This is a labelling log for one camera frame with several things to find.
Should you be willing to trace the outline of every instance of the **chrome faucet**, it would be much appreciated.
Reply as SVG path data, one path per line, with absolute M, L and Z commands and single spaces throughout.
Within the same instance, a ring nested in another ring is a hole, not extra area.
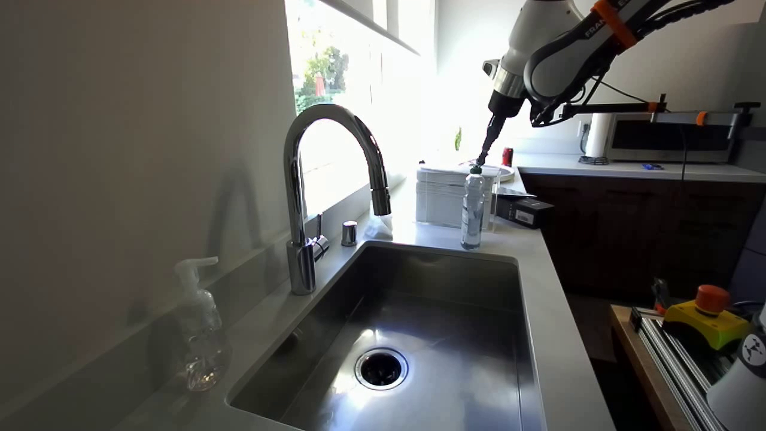
M 340 105 L 310 105 L 303 112 L 299 112 L 292 119 L 287 129 L 287 141 L 284 141 L 284 185 L 287 185 L 287 212 L 289 212 L 287 265 L 289 265 L 292 291 L 315 290 L 315 272 L 312 272 L 315 239 L 306 236 L 306 199 L 303 199 L 303 174 L 299 163 L 302 137 L 315 119 L 332 119 L 342 125 L 348 135 L 353 135 L 365 157 L 372 212 L 376 215 L 389 212 L 383 152 L 372 135 L 365 129 L 365 125 Z

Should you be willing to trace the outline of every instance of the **sink drain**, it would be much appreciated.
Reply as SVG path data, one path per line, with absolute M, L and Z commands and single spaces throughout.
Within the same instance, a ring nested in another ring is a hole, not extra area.
M 365 387 L 394 387 L 407 374 L 407 360 L 394 350 L 368 350 L 357 360 L 357 381 Z

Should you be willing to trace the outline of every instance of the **cabinet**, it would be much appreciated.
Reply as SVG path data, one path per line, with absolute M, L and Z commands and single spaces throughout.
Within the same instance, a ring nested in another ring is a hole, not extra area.
M 762 185 L 524 174 L 555 203 L 543 229 L 567 291 L 651 299 L 651 279 L 691 296 L 729 284 Z

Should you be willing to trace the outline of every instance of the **kitchen counter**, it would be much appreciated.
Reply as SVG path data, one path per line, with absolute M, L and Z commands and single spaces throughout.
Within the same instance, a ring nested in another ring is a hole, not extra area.
M 646 170 L 640 163 L 585 164 L 575 152 L 515 152 L 517 170 L 530 174 L 575 174 L 575 178 L 630 178 L 630 180 L 685 180 L 688 181 L 742 181 L 766 185 L 766 174 L 736 164 L 687 164 L 658 163 L 661 170 Z
M 460 229 L 413 222 L 413 187 L 405 185 L 393 200 L 393 241 L 437 248 L 460 248 Z M 511 257 L 518 263 L 526 328 L 536 364 L 543 428 L 612 428 L 590 362 L 577 333 L 563 284 L 555 276 L 539 229 L 508 220 L 490 220 L 480 235 L 479 254 Z M 229 331 L 231 362 L 222 381 L 206 396 L 187 396 L 176 387 L 151 396 L 116 428 L 292 428 L 227 404 L 231 390 L 289 336 L 296 321 L 322 296 L 330 277 L 351 257 L 351 248 L 332 245 L 315 263 L 317 290 L 306 296 L 289 295 L 289 284 L 272 287 Z

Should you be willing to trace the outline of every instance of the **stainless steel sink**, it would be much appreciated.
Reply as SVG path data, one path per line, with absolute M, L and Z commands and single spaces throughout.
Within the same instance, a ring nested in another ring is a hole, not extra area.
M 231 406 L 299 428 L 541 428 L 515 259 L 365 245 Z

